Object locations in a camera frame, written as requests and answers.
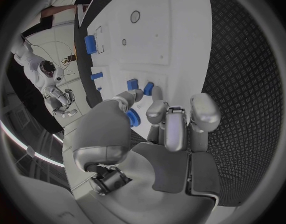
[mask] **humanoid robot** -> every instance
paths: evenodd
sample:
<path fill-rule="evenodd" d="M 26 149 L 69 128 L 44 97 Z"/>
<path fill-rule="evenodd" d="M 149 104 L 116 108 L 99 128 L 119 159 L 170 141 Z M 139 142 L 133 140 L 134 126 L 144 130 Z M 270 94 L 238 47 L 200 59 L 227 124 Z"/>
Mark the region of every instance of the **humanoid robot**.
<path fill-rule="evenodd" d="M 208 132 L 220 123 L 219 108 L 208 94 L 193 95 L 188 125 L 184 108 L 170 107 L 155 86 L 146 112 L 151 123 L 147 142 L 130 150 L 126 112 L 142 97 L 140 89 L 120 93 L 79 123 L 74 161 L 83 172 L 96 173 L 89 180 L 91 202 L 88 198 L 84 208 L 100 203 L 123 223 L 205 223 L 219 203 L 217 166 L 206 152 Z"/>
<path fill-rule="evenodd" d="M 21 37 L 16 40 L 11 52 L 16 62 L 23 66 L 26 77 L 42 93 L 44 103 L 53 116 L 68 118 L 77 113 L 77 110 L 67 111 L 75 101 L 73 91 L 66 89 L 63 93 L 56 86 L 64 78 L 61 67 L 56 69 L 53 63 L 35 55 L 30 43 Z"/>

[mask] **blue block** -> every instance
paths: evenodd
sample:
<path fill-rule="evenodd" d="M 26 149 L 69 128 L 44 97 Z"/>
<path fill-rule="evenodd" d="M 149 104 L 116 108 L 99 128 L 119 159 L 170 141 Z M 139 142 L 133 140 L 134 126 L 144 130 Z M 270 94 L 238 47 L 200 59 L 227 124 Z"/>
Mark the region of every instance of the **blue block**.
<path fill-rule="evenodd" d="M 85 36 L 85 44 L 86 44 L 87 54 L 90 55 L 97 52 L 95 37 L 93 35 Z"/>
<path fill-rule="evenodd" d="M 148 82 L 144 88 L 144 95 L 151 96 L 152 89 L 153 89 L 153 83 Z"/>
<path fill-rule="evenodd" d="M 95 80 L 95 79 L 101 78 L 103 76 L 104 76 L 104 74 L 102 72 L 99 72 L 99 73 L 92 74 L 90 77 L 91 77 L 91 80 Z"/>
<path fill-rule="evenodd" d="M 129 80 L 127 81 L 127 84 L 128 84 L 128 90 L 135 90 L 135 89 L 139 89 L 139 86 L 138 86 L 138 80 L 137 79 L 132 79 L 132 80 Z"/>

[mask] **blue gear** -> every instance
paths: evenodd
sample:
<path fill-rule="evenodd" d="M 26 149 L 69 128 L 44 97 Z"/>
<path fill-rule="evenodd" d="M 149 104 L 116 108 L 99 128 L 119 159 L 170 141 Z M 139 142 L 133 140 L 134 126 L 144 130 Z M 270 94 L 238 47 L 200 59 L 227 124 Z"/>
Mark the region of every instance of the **blue gear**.
<path fill-rule="evenodd" d="M 140 116 L 134 109 L 130 109 L 126 114 L 130 118 L 131 127 L 138 127 L 141 124 Z"/>

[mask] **textured metal floor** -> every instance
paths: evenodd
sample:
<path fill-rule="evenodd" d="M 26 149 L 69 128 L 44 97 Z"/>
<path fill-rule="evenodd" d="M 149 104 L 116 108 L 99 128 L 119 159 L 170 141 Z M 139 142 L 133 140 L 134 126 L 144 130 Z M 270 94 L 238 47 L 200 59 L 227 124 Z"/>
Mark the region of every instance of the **textured metal floor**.
<path fill-rule="evenodd" d="M 80 30 L 110 1 L 94 0 Z M 277 147 L 281 81 L 269 44 L 247 11 L 235 0 L 210 1 L 212 50 L 202 92 L 216 101 L 222 120 L 209 134 L 209 152 L 221 177 L 219 205 L 239 206 L 262 179 Z M 132 131 L 131 148 L 141 141 Z"/>

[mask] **blue knob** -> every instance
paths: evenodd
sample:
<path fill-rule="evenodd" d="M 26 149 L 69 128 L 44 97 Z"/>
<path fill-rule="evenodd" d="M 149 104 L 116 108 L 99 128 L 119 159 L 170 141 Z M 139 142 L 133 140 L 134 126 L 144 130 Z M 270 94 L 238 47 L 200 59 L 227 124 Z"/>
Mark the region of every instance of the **blue knob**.
<path fill-rule="evenodd" d="M 138 127 L 141 124 L 140 116 L 134 109 L 130 109 L 126 114 L 130 118 L 131 127 Z"/>

